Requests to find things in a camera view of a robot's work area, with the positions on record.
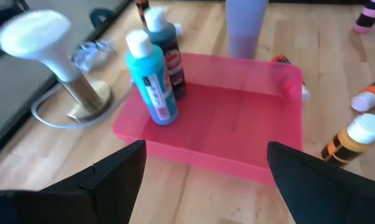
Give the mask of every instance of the blue paint bottle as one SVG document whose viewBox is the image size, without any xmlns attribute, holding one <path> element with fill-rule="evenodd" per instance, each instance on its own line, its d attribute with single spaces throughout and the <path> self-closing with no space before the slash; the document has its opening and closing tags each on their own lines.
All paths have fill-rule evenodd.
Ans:
<svg viewBox="0 0 375 224">
<path fill-rule="evenodd" d="M 178 110 L 163 51 L 150 42 L 143 30 L 128 33 L 126 42 L 129 47 L 126 64 L 151 118 L 159 125 L 172 123 Z"/>
</svg>

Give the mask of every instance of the orange paint bottle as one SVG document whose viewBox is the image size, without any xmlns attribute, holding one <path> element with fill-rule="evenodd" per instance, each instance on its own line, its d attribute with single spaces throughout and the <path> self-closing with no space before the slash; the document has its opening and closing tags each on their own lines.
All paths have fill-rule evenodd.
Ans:
<svg viewBox="0 0 375 224">
<path fill-rule="evenodd" d="M 375 115 L 362 114 L 322 149 L 320 158 L 344 166 L 368 151 L 375 141 Z"/>
<path fill-rule="evenodd" d="M 352 98 L 351 107 L 360 112 L 365 112 L 375 107 L 375 82 Z"/>
</svg>

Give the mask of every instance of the clear plastic cup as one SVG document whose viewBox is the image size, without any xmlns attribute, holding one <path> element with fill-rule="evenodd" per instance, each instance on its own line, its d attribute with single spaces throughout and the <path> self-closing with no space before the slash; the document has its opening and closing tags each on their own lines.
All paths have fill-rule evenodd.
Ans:
<svg viewBox="0 0 375 224">
<path fill-rule="evenodd" d="M 229 54 L 253 58 L 268 0 L 226 0 Z"/>
</svg>

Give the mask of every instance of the white bottle cap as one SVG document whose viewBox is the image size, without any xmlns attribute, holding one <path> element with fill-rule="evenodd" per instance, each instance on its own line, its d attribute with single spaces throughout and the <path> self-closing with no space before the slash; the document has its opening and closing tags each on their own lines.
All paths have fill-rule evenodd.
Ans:
<svg viewBox="0 0 375 224">
<path fill-rule="evenodd" d="M 351 99 L 351 107 L 356 111 L 365 112 L 375 106 L 375 94 L 365 91 Z"/>
<path fill-rule="evenodd" d="M 303 101 L 308 101 L 310 99 L 310 93 L 304 84 L 302 84 L 302 99 Z"/>
<path fill-rule="evenodd" d="M 362 114 L 348 126 L 348 136 L 361 144 L 375 141 L 375 115 Z"/>
<path fill-rule="evenodd" d="M 152 7 L 144 12 L 147 29 L 150 32 L 161 32 L 167 27 L 165 10 L 161 7 Z"/>
<path fill-rule="evenodd" d="M 129 51 L 135 58 L 144 58 L 153 51 L 149 35 L 143 30 L 132 30 L 126 35 Z"/>
<path fill-rule="evenodd" d="M 178 37 L 181 36 L 183 34 L 183 27 L 182 27 L 182 25 L 179 24 L 179 23 L 174 23 L 173 25 L 174 25 L 175 30 L 176 30 L 176 36 L 178 36 Z"/>
</svg>

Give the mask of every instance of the plastic bottle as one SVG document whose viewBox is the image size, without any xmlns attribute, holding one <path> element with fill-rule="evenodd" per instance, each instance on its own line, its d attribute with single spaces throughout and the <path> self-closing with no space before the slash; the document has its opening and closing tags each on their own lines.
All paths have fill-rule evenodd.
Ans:
<svg viewBox="0 0 375 224">
<path fill-rule="evenodd" d="M 229 54 L 233 57 L 255 56 L 268 0 L 226 0 Z"/>
<path fill-rule="evenodd" d="M 126 42 L 126 64 L 151 118 L 159 125 L 170 124 L 178 110 L 161 48 L 151 44 L 143 30 L 128 33 Z"/>
<path fill-rule="evenodd" d="M 351 99 L 351 107 L 360 112 L 375 107 L 375 82 Z"/>
<path fill-rule="evenodd" d="M 136 0 L 136 7 L 139 11 L 140 19 L 143 22 L 143 25 L 146 26 L 146 20 L 144 19 L 144 11 L 150 8 L 149 0 Z"/>
<path fill-rule="evenodd" d="M 272 59 L 272 62 L 279 62 L 279 63 L 288 63 L 291 62 L 287 59 L 285 55 L 278 55 Z M 310 93 L 305 86 L 305 82 L 302 83 L 302 100 L 307 101 L 310 99 Z"/>
<path fill-rule="evenodd" d="M 163 51 L 170 76 L 170 82 L 176 99 L 181 99 L 186 93 L 185 75 L 182 59 L 177 43 L 175 25 L 167 22 L 165 11 L 161 7 L 152 7 L 144 13 L 146 18 L 146 32 L 153 44 Z"/>
<path fill-rule="evenodd" d="M 375 0 L 368 1 L 357 18 L 353 30 L 359 33 L 368 33 L 375 24 Z"/>
<path fill-rule="evenodd" d="M 362 114 L 323 148 L 320 158 L 344 166 L 369 150 L 375 141 L 375 115 Z"/>
</svg>

